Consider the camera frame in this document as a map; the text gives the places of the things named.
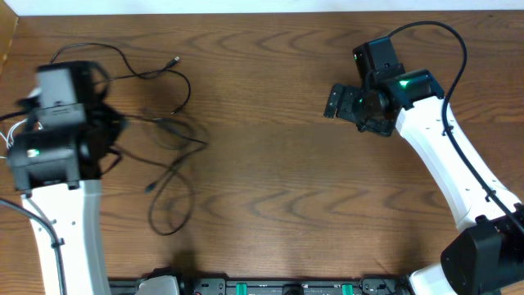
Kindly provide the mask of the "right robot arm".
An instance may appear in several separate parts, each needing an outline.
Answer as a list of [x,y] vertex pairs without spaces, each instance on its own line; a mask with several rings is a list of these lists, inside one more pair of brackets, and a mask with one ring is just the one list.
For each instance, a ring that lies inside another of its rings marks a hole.
[[334,84],[324,115],[361,132],[398,132],[421,157],[458,237],[408,277],[413,294],[488,294],[523,280],[523,204],[499,182],[458,126],[428,70],[406,72],[387,37],[353,50],[362,84]]

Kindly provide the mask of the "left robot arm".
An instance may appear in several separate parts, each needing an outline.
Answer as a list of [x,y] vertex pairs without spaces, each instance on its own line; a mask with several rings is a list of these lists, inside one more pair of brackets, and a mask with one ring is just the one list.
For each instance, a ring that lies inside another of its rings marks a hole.
[[23,131],[7,151],[21,203],[2,201],[29,218],[47,294],[108,294],[100,230],[103,175],[124,117],[96,89],[93,61],[38,67],[38,87],[18,103]]

